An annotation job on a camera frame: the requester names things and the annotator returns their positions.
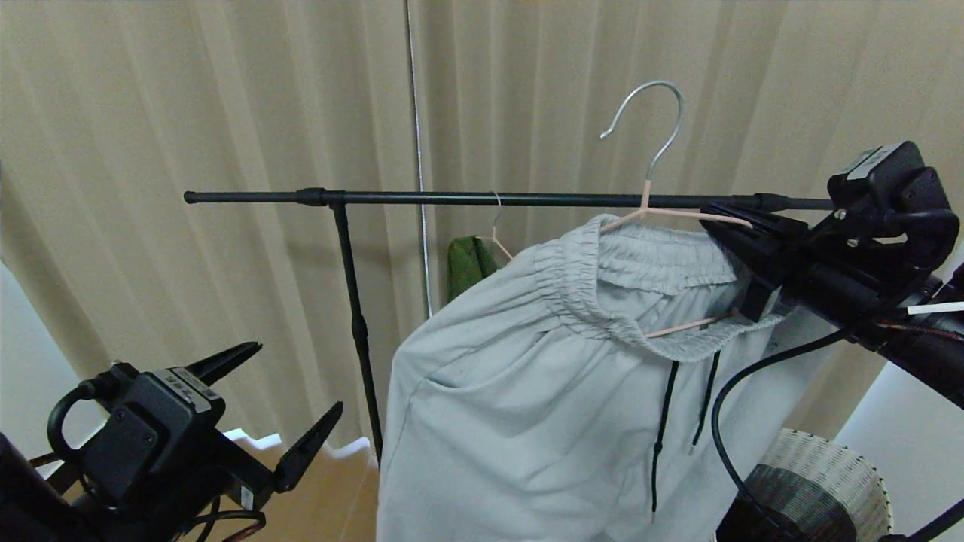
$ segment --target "curtain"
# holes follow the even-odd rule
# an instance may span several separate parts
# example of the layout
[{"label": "curtain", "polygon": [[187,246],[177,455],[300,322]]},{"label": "curtain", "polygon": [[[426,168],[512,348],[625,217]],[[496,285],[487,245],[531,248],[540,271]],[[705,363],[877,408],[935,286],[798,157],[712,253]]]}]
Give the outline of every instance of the curtain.
[{"label": "curtain", "polygon": [[[962,11],[952,0],[4,3],[3,258],[83,377],[113,359],[184,365],[260,340],[215,386],[222,427],[290,443],[341,399],[337,446],[367,419],[329,211],[188,206],[184,190],[634,193],[672,127],[672,96],[645,92],[610,138],[599,133],[630,90],[663,78],[687,112],[656,194],[825,197],[859,151],[912,139],[960,210]],[[384,395],[394,348],[425,316],[421,224],[414,206],[348,212]],[[508,208],[500,239],[518,251],[596,212]],[[445,245],[495,216],[427,208],[435,308]],[[843,348],[790,423],[833,436],[881,364]]]},{"label": "curtain", "polygon": [[[344,400],[333,443],[367,434],[331,212],[181,194],[415,189],[404,6],[11,2],[0,23],[3,257],[81,377],[259,340],[214,386],[223,428],[293,443]],[[348,212],[384,389],[424,317],[417,209]]]},{"label": "curtain", "polygon": [[[960,2],[414,0],[411,9],[429,189],[639,193],[672,130],[673,96],[645,91],[612,136],[599,134],[633,88],[669,79],[687,111],[655,194],[825,198],[826,179],[857,153],[910,139],[964,209]],[[518,251],[597,212],[506,208],[499,239]],[[495,215],[432,209],[430,254],[487,234]],[[437,260],[432,274],[440,299]],[[788,424],[833,437],[882,365],[841,348]]]}]

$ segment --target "hanger bar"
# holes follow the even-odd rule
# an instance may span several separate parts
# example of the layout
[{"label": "hanger bar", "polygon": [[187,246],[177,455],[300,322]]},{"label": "hanger bar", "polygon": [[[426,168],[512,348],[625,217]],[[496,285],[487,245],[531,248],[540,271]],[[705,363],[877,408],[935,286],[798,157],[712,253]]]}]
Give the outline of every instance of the hanger bar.
[{"label": "hanger bar", "polygon": [[[639,194],[528,194],[492,192],[364,192],[305,188],[294,192],[185,192],[187,203],[301,203],[331,204],[429,204],[503,205],[534,207],[636,207]],[[738,204],[763,211],[786,209],[833,210],[830,200],[789,198],[779,194],[752,196],[650,196],[650,206],[695,209],[711,203]]]}]

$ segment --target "black drawstring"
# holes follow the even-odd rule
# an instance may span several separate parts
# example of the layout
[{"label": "black drawstring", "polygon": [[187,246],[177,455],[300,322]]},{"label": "black drawstring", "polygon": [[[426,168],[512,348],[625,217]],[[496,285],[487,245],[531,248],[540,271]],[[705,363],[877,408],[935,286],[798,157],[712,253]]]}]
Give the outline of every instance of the black drawstring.
[{"label": "black drawstring", "polygon": [[656,433],[656,443],[653,445],[653,470],[650,473],[650,489],[653,493],[653,521],[656,521],[656,465],[659,463],[659,454],[662,452],[662,436],[666,431],[666,420],[669,418],[669,399],[673,396],[673,384],[676,382],[676,373],[680,370],[680,362],[673,362],[669,369],[669,379],[666,381],[666,395],[663,397],[663,410],[659,415],[659,431]]},{"label": "black drawstring", "polygon": [[722,350],[717,350],[713,354],[713,365],[710,366],[710,379],[707,380],[707,392],[703,395],[703,408],[700,409],[700,424],[696,426],[696,435],[693,436],[693,444],[689,451],[692,453],[693,449],[700,442],[700,434],[703,433],[703,423],[707,420],[707,411],[710,409],[710,399],[713,395],[713,379],[716,378],[716,368],[720,365],[720,352]]}]

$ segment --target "green cloth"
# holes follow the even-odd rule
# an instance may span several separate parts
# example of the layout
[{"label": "green cloth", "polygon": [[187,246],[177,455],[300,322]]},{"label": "green cloth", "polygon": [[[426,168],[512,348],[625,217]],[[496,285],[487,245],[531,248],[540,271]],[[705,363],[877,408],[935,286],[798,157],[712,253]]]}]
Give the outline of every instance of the green cloth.
[{"label": "green cloth", "polygon": [[448,301],[498,271],[489,249],[478,237],[458,237],[448,244]]}]

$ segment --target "black clothing rack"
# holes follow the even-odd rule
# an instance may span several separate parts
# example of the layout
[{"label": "black clothing rack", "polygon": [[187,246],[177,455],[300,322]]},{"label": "black clothing rack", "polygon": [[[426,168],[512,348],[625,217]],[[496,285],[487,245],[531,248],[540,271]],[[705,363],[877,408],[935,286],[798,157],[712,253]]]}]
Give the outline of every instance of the black clothing rack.
[{"label": "black clothing rack", "polygon": [[[638,194],[525,194],[495,192],[363,192],[304,188],[294,192],[185,192],[187,203],[300,203],[329,207],[335,214],[335,227],[341,246],[341,259],[348,284],[348,300],[352,311],[352,338],[359,356],[361,379],[364,383],[368,420],[371,423],[375,453],[382,459],[382,424],[375,400],[375,381],[372,378],[368,355],[368,328],[362,315],[355,258],[348,231],[346,205],[372,204],[431,204],[431,205],[510,205],[555,207],[638,207]],[[779,194],[752,196],[650,196],[650,206],[664,208],[700,208],[712,203],[737,204],[767,212],[786,209],[833,210],[830,200],[788,198]]]}]

